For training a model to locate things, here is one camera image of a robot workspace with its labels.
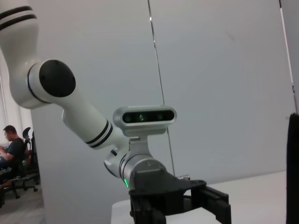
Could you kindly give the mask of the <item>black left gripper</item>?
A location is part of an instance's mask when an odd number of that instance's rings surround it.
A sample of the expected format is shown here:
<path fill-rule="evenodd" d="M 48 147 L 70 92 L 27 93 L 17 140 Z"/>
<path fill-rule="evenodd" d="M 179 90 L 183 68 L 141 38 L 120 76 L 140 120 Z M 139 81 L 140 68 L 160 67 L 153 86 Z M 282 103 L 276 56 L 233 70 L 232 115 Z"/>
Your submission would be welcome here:
<path fill-rule="evenodd" d="M 229 196 L 206 186 L 204 180 L 177 178 L 165 170 L 138 172 L 129 191 L 130 215 L 135 224 L 165 224 L 164 214 L 187 211 L 184 194 L 191 190 L 192 208 L 204 208 L 220 223 L 231 223 Z"/>

